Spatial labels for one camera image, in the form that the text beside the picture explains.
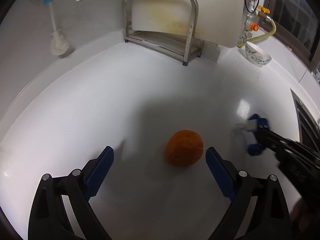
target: metal rack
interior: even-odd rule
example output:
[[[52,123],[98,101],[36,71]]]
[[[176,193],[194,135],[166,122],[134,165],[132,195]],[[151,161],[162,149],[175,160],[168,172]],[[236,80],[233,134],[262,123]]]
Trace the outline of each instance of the metal rack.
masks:
[[[195,29],[198,18],[199,6],[197,0],[191,2],[191,17],[188,35],[175,35],[160,32],[135,31],[132,23],[128,20],[127,3],[122,1],[123,20],[124,20],[124,40],[132,42],[146,48],[158,51],[177,60],[182,61],[184,66],[195,57],[200,57],[204,41],[195,39]]]

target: ceramic bowl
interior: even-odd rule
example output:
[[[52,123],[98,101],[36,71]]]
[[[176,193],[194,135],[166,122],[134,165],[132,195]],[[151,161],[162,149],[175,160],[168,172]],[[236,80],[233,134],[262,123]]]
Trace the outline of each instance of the ceramic bowl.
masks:
[[[247,59],[250,62],[256,63],[258,65],[266,65],[272,59],[272,57],[269,54],[264,52],[257,45],[248,41],[245,44],[245,52],[247,54]]]

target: white cutting board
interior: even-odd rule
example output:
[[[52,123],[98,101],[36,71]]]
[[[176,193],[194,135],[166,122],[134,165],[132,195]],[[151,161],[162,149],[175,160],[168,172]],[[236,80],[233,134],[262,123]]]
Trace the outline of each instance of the white cutting board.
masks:
[[[234,47],[242,28],[244,0],[198,0],[199,15],[195,37]],[[189,0],[133,0],[132,28],[188,34]]]

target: orange fruit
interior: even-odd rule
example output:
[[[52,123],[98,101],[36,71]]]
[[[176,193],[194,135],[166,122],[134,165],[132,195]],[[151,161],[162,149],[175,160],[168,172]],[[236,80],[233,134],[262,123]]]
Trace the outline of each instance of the orange fruit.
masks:
[[[165,148],[165,160],[176,166],[190,166],[203,154],[203,141],[199,134],[190,130],[176,132]]]

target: window frame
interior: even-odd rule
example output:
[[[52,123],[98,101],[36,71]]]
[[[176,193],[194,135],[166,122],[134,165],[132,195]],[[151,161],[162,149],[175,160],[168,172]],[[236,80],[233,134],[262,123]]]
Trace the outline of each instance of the window frame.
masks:
[[[275,5],[276,0],[264,0],[263,6],[265,8],[269,8],[271,18],[273,16]],[[268,32],[272,30],[271,23],[263,20],[262,18],[259,19],[259,26]],[[285,46],[288,46],[288,48],[291,49],[292,52],[307,66],[307,68],[312,71],[316,62],[320,60],[320,20],[317,30],[317,36],[315,37],[315,40],[317,41],[317,43],[315,44],[317,45],[311,50],[311,52],[306,47],[304,47],[304,45],[295,36],[293,36],[289,31],[287,31],[277,22],[276,26],[277,31],[274,34],[274,37],[281,41]]]

